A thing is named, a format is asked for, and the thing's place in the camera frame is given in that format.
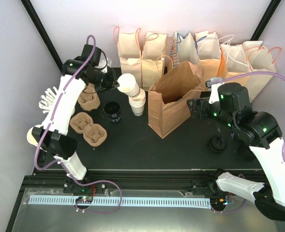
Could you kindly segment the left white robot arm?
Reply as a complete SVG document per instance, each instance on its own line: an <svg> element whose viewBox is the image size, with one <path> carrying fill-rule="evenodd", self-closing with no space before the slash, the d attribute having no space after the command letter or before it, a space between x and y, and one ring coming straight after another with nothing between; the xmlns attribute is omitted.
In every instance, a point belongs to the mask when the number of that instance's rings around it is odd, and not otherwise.
<svg viewBox="0 0 285 232"><path fill-rule="evenodd" d="M88 192L91 180L86 178L87 168L77 153L77 141L67 135L72 111L86 85L93 84L97 91L106 91L119 86L115 71L98 68L102 50L95 44L86 43L80 56L67 60L61 71L59 91L52 108L39 127L31 134L36 140L34 166L37 170L40 150L53 155L54 162L61 164L68 176L75 179L74 187L81 193Z"/></svg>

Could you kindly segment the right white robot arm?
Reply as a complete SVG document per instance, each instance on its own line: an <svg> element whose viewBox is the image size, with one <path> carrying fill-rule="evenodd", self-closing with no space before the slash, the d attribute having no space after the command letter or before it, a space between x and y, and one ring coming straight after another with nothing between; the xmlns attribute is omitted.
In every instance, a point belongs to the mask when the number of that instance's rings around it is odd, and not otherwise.
<svg viewBox="0 0 285 232"><path fill-rule="evenodd" d="M233 193L254 203L267 218L285 221L285 152L277 120L254 111L248 89L239 83L215 84L210 91L209 97L187 100L191 117L213 119L230 129L241 141L239 154L245 160L257 159L268 181L254 182L218 169L207 183L208 191Z"/></svg>

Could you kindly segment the brown kraft paper bag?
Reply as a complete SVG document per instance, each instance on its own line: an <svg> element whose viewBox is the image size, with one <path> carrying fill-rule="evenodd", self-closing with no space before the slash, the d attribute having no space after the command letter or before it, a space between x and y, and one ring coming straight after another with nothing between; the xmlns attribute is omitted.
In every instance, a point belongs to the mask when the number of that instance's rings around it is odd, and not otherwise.
<svg viewBox="0 0 285 232"><path fill-rule="evenodd" d="M190 116L187 101L199 98L203 70L183 61L148 90L148 125L163 139Z"/></svg>

